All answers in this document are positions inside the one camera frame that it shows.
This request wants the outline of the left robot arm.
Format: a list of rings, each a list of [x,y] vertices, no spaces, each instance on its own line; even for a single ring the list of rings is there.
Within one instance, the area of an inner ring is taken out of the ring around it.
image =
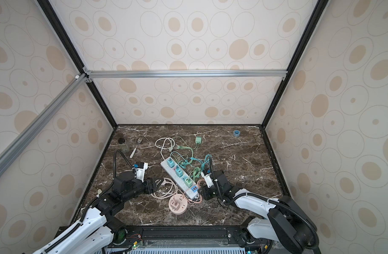
[[[125,235],[125,226],[115,215],[125,203],[140,195],[158,191],[163,178],[145,178],[146,163],[131,164],[121,150],[113,154],[113,180],[91,200],[80,218],[36,254],[94,254],[111,244],[116,234]]]

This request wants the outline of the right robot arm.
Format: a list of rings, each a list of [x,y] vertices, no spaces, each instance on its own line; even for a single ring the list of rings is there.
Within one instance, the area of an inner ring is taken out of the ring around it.
[[[306,249],[321,252],[317,226],[290,196],[269,198],[233,185],[222,170],[214,170],[211,157],[205,160],[205,169],[206,185],[199,189],[204,200],[216,199],[223,208],[232,206],[258,215],[244,224],[246,243],[267,239],[281,243],[292,254]]]

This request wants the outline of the pink charger plug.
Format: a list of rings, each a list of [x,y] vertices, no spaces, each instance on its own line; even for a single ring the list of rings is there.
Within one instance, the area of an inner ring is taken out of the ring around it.
[[[178,210],[181,206],[181,200],[180,199],[175,199],[175,198],[172,198],[171,201],[170,201],[170,206],[173,210]]]

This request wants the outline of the teal charger plug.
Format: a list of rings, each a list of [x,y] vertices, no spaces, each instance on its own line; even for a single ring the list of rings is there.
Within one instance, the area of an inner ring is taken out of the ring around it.
[[[166,160],[166,163],[167,163],[167,165],[168,165],[170,168],[174,168],[175,165],[176,165],[175,161],[174,161],[171,157],[169,157],[169,158]]]

